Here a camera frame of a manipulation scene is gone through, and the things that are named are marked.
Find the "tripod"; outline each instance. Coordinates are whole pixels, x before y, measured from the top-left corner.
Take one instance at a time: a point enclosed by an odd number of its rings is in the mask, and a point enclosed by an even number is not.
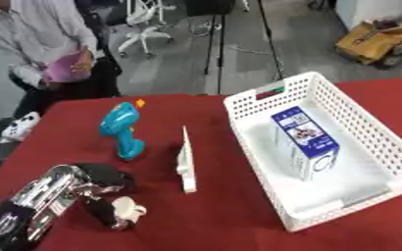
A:
[[[262,0],[258,0],[258,5],[259,5],[259,12],[261,13],[261,18],[262,18],[262,23],[264,26],[265,35],[268,38],[270,50],[272,51],[273,60],[275,61],[275,67],[276,67],[275,68],[275,72],[276,72],[275,81],[282,80],[284,78],[283,67],[282,67],[280,59],[277,56],[277,51],[275,49],[275,44],[273,42],[273,33],[270,28],[270,25],[268,24],[267,15],[266,15]],[[212,24],[211,24],[210,30],[209,30],[209,46],[208,46],[208,51],[207,51],[207,62],[206,62],[206,67],[204,69],[204,75],[209,74],[210,59],[211,59],[212,49],[213,49],[212,48],[213,39],[215,36],[215,24],[216,24],[216,15],[212,16]],[[220,55],[218,56],[218,59],[217,59],[217,67],[219,69],[219,71],[218,71],[218,94],[219,95],[222,94],[222,84],[223,84],[224,43],[225,43],[225,38],[226,38],[226,15],[221,15],[221,24],[222,24],[223,28],[221,29]]]

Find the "gray carpet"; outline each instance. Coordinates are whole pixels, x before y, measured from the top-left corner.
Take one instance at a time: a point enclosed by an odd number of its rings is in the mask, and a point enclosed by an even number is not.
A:
[[[184,18],[181,0],[175,1],[178,10],[166,13],[168,23],[175,26],[169,26],[165,31],[175,37],[176,43],[150,40],[150,48],[157,55],[152,60],[145,58],[139,45],[126,50],[128,58],[117,57],[124,68],[124,74],[119,78],[119,87],[125,95],[217,93],[218,39],[211,61],[211,73],[204,76],[208,37],[194,37],[188,32],[188,19]],[[264,0],[264,3],[286,76],[317,71],[333,82],[402,77],[402,66],[385,72],[351,63],[338,56],[333,50],[333,44],[346,31],[334,12],[310,11],[306,6],[307,0]],[[233,49],[238,47],[270,52],[257,1],[250,0],[250,6],[249,13],[237,6],[227,18],[222,94],[264,85],[276,75],[273,59],[269,55]],[[205,20],[194,19],[194,26]],[[120,25],[117,29],[118,32],[113,33],[111,38],[111,47],[115,51],[130,30],[126,25]],[[0,57],[0,118],[11,115],[22,95],[5,78],[8,60]]]

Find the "hand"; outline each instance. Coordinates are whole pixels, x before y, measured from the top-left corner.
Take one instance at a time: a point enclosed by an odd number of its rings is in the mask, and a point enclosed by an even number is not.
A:
[[[89,72],[93,66],[93,54],[84,47],[80,51],[80,57],[77,63],[72,66],[73,73],[77,72]]]

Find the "red tablecloth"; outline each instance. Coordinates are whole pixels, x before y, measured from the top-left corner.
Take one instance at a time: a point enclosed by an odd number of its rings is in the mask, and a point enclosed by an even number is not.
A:
[[[340,84],[359,104],[402,136],[402,79]],[[134,98],[56,105],[0,170],[0,200],[56,164],[104,162],[132,171],[132,195],[149,210],[135,230],[112,232],[75,205],[38,250],[402,250],[402,197],[297,233],[286,232],[227,122],[224,97],[160,95],[135,127],[147,151],[132,163],[115,157],[115,143],[98,134],[104,115]],[[176,153],[186,125],[199,191],[184,194]]]

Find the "robotic arm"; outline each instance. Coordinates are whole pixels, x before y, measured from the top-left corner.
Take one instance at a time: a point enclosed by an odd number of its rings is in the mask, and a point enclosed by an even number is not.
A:
[[[0,203],[0,250],[34,248],[54,221],[79,197],[84,198],[85,208],[104,226],[117,230],[129,228],[134,222],[118,215],[121,209],[100,195],[133,187],[134,180],[130,174],[109,165],[56,166],[14,197]]]

